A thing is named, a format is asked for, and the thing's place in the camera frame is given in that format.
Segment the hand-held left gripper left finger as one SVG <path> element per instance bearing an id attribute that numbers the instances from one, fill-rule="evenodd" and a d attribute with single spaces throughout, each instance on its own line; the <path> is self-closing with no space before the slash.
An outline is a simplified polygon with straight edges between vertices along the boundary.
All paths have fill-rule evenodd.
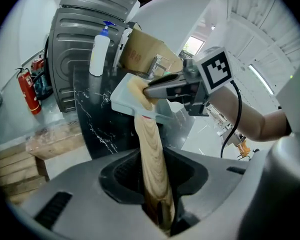
<path id="1" fill-rule="evenodd" d="M 143 210 L 140 151 L 74 165 L 10 210 L 34 239 L 165 240 Z"/>

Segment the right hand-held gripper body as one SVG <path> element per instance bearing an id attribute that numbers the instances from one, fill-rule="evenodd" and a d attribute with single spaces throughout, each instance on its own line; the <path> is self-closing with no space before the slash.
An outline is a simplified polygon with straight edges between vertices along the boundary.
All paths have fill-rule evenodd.
<path id="1" fill-rule="evenodd" d="M 199 59 L 184 59 L 178 74 L 182 85 L 173 89 L 168 100 L 183 104 L 194 117 L 207 117 L 210 96 L 234 78 L 227 51 L 219 46 L 205 50 Z"/>

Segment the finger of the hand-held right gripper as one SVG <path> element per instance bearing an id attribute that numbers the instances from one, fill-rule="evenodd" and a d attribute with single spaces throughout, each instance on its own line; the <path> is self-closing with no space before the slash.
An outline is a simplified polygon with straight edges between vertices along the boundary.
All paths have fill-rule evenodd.
<path id="1" fill-rule="evenodd" d="M 185 85 L 185 84 L 187 84 L 187 81 L 183 73 L 170 73 L 158 79 L 152 80 L 148 83 L 149 86 L 155 86 L 155 85 L 173 86 L 173 85 Z"/>
<path id="2" fill-rule="evenodd" d="M 170 80 L 155 84 L 150 84 L 142 92 L 147 98 L 152 99 L 174 99 L 188 95 L 186 86 L 189 84 L 185 80 Z"/>

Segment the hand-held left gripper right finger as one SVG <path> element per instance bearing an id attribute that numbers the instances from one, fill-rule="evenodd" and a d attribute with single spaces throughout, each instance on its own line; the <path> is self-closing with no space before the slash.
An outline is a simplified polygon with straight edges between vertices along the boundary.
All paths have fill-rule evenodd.
<path id="1" fill-rule="evenodd" d="M 179 208 L 175 240 L 300 240 L 300 134 L 251 160 L 166 148 Z"/>

